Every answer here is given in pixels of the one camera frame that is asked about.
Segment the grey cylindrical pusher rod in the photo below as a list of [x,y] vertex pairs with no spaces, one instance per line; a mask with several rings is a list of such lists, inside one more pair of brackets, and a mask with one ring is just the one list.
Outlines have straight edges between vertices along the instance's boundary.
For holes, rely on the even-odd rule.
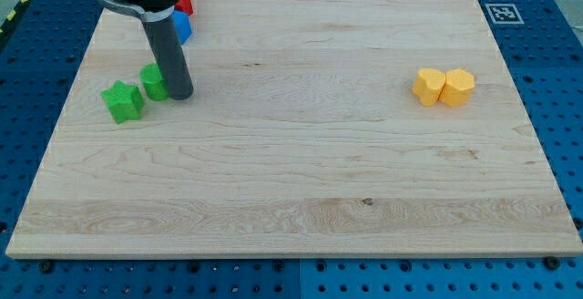
[[173,9],[146,12],[141,22],[169,97],[184,100],[193,95],[194,86],[172,14]]

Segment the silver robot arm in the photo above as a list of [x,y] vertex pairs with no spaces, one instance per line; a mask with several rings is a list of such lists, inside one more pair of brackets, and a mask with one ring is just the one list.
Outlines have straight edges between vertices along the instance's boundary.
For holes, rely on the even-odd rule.
[[97,1],[112,12],[134,17],[142,23],[169,97],[190,98],[194,93],[193,82],[173,18],[179,0]]

